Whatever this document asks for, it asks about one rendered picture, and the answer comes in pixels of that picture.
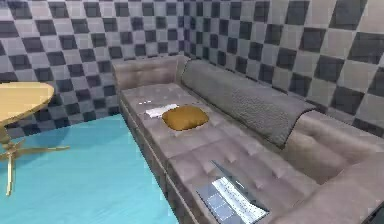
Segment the grey tufted sofa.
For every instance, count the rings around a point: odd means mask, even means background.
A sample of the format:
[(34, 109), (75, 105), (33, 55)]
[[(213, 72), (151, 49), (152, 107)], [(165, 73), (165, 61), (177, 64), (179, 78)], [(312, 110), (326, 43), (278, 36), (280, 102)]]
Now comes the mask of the grey tufted sofa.
[[(315, 107), (277, 147), (183, 85), (191, 60), (112, 65), (121, 114), (181, 224), (219, 224), (196, 192), (221, 176), (212, 160), (270, 210), (257, 224), (384, 224), (384, 139)], [(162, 114), (185, 105), (209, 120), (169, 128)]]

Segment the mustard yellow cushion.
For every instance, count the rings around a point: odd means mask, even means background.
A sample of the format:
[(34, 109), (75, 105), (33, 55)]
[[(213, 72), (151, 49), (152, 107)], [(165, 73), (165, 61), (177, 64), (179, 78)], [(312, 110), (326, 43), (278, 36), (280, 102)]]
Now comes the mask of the mustard yellow cushion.
[(169, 128), (183, 131), (205, 124), (209, 117), (199, 107), (185, 105), (166, 111), (162, 114), (162, 120)]

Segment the round yellow wooden table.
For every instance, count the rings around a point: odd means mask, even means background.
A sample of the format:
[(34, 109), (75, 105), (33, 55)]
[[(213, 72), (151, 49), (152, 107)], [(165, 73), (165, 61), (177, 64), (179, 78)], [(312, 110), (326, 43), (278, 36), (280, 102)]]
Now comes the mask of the round yellow wooden table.
[(0, 161), (7, 161), (6, 195), (12, 194), (14, 167), (22, 155), (62, 151), (69, 146), (23, 148), (25, 140), (15, 143), (6, 126), (24, 119), (46, 107), (54, 95), (54, 87), (43, 82), (9, 82), (0, 84)]

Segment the grey open laptop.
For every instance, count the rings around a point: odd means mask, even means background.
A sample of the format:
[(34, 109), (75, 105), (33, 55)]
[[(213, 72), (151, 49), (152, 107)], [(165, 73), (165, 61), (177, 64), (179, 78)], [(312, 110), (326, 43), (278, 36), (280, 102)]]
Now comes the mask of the grey open laptop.
[(221, 176), (196, 192), (219, 224), (257, 224), (270, 213), (231, 172), (212, 163)]

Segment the dark grey blanket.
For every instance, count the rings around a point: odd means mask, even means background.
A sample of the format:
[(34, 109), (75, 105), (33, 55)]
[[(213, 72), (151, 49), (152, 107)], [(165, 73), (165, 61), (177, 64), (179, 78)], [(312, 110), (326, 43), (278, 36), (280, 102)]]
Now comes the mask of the dark grey blanket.
[(202, 60), (186, 63), (188, 89), (283, 148), (297, 120), (315, 106)]

